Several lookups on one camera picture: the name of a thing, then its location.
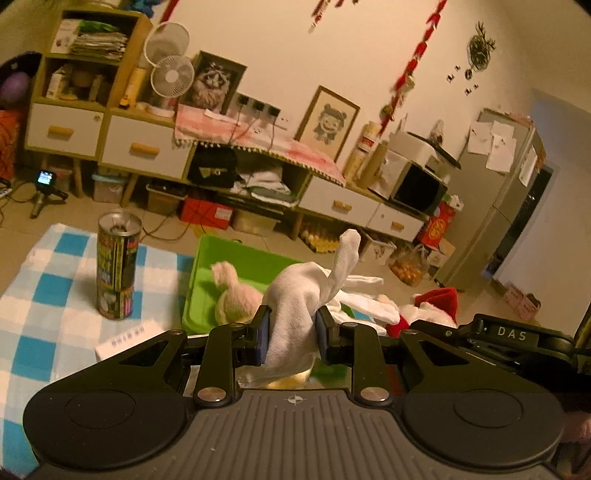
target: framed cartoon picture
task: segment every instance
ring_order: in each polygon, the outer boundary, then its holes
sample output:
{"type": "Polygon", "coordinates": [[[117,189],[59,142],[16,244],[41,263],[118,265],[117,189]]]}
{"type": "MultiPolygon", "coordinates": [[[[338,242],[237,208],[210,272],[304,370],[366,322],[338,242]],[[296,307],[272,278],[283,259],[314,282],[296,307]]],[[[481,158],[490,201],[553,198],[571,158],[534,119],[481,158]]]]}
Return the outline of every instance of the framed cartoon picture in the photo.
{"type": "Polygon", "coordinates": [[[357,105],[321,85],[295,139],[336,161],[358,113],[357,105]]]}
{"type": "Polygon", "coordinates": [[[193,85],[181,103],[225,115],[246,67],[202,51],[193,60],[193,68],[193,85]]]}

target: wooden drawer handle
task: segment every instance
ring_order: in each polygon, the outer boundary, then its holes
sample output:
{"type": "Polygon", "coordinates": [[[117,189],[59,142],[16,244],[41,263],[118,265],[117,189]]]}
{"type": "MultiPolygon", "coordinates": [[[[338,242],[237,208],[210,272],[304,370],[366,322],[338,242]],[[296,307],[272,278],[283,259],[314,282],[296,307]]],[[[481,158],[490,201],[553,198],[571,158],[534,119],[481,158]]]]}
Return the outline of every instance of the wooden drawer handle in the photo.
{"type": "Polygon", "coordinates": [[[73,128],[58,127],[57,125],[50,125],[50,127],[47,129],[48,135],[60,135],[61,137],[71,137],[73,133],[73,128]]]}
{"type": "Polygon", "coordinates": [[[130,150],[136,153],[143,153],[144,155],[150,155],[151,157],[155,157],[160,153],[160,149],[157,147],[150,147],[149,145],[144,145],[141,143],[132,143],[130,150]]]}
{"type": "Polygon", "coordinates": [[[340,200],[335,200],[333,202],[333,208],[338,208],[339,210],[344,210],[345,212],[350,212],[351,210],[353,210],[352,205],[347,205],[346,203],[343,203],[340,200]]]}
{"type": "Polygon", "coordinates": [[[390,226],[390,228],[392,230],[395,230],[397,232],[402,232],[402,230],[404,230],[404,225],[398,222],[392,222],[392,225],[390,226]]]}

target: green plastic tray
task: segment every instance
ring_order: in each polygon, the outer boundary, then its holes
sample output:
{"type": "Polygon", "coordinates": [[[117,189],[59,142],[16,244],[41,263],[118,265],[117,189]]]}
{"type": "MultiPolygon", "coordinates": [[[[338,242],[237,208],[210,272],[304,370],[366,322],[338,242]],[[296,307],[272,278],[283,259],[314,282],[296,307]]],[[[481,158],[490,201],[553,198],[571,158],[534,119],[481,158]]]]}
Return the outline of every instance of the green plastic tray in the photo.
{"type": "Polygon", "coordinates": [[[234,265],[240,281],[262,293],[285,267],[300,263],[218,236],[204,235],[195,255],[183,310],[183,327],[189,335],[209,333],[217,326],[215,307],[220,291],[213,283],[211,266],[223,261],[234,265]]]}

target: purple balloon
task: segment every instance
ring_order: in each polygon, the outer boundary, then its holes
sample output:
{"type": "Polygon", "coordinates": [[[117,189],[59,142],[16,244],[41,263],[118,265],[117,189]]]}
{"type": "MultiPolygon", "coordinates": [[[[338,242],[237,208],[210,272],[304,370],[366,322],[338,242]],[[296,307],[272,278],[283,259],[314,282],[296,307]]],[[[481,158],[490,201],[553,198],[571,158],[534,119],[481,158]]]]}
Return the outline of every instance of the purple balloon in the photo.
{"type": "Polygon", "coordinates": [[[17,103],[27,93],[31,79],[25,72],[10,75],[0,86],[0,102],[17,103]]]}

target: pink plush toy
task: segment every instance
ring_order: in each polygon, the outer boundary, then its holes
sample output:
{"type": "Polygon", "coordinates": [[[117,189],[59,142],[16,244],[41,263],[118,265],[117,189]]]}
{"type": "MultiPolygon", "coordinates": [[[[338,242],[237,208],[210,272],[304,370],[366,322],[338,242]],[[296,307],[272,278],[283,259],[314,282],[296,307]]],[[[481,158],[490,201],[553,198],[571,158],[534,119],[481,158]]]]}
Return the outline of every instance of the pink plush toy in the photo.
{"type": "Polygon", "coordinates": [[[234,265],[220,262],[212,265],[213,282],[222,291],[216,306],[216,321],[248,323],[262,302],[262,293],[238,280],[234,265]]]}

